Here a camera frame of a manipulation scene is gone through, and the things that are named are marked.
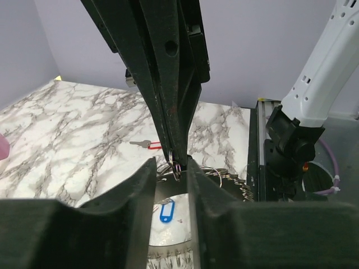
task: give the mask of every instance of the gray marble veining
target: gray marble veining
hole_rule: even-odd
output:
[[[199,103],[188,153],[199,164],[245,174],[249,117],[247,109]],[[164,161],[162,150],[129,143],[158,141],[142,96],[132,91],[51,81],[0,112],[0,133],[11,145],[9,158],[0,161],[0,198],[57,198],[76,207],[128,178],[148,158]],[[164,232],[159,225],[153,223],[151,232],[158,244]],[[188,231],[182,234],[174,240],[184,240]]]

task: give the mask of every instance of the blue key tag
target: blue key tag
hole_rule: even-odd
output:
[[[174,212],[174,200],[171,200],[168,204],[162,205],[161,213],[159,214],[159,220],[163,223],[169,223],[173,219]]]

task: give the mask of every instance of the silver key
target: silver key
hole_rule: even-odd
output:
[[[172,202],[172,199],[171,198],[166,198],[166,199],[163,199],[162,201],[159,201],[158,203],[160,205],[166,205],[168,203]]]
[[[141,147],[149,147],[151,145],[151,141],[149,140],[143,140],[141,142],[135,142],[135,141],[130,141],[130,144],[132,145],[139,145]]]
[[[159,205],[166,205],[168,203],[172,202],[172,199],[171,198],[166,198],[166,199],[163,199],[162,201],[159,201],[158,204]],[[152,213],[156,212],[157,209],[159,208],[159,206],[155,206],[152,210]]]

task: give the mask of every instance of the purple cable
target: purple cable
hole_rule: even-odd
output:
[[[332,160],[332,163],[333,163],[333,166],[334,166],[334,174],[335,174],[335,176],[339,176],[339,165],[338,165],[338,162],[337,162],[337,158],[335,158],[334,152],[332,151],[330,146],[324,140],[319,139],[319,143],[327,151],[327,153],[329,154],[329,157]],[[340,181],[340,179],[334,178],[333,188],[326,189],[326,190],[320,191],[320,192],[315,192],[315,193],[320,194],[320,195],[332,194],[332,193],[335,192],[335,188],[337,188],[339,186],[339,181]]]

